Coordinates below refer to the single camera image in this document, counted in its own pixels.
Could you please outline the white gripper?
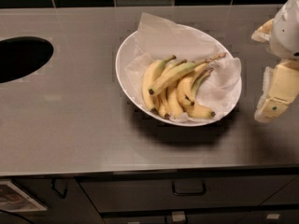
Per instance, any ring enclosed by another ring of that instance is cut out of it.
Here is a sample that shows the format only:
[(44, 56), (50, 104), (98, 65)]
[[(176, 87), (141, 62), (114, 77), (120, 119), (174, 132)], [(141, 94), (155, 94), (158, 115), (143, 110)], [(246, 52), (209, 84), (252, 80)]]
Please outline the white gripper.
[[(274, 19), (265, 22), (251, 35), (257, 42), (268, 42), (271, 51), (282, 59), (299, 59), (299, 0), (288, 0)], [(263, 73), (263, 95), (254, 118), (269, 123), (279, 118), (299, 95), (299, 62), (282, 60)]]

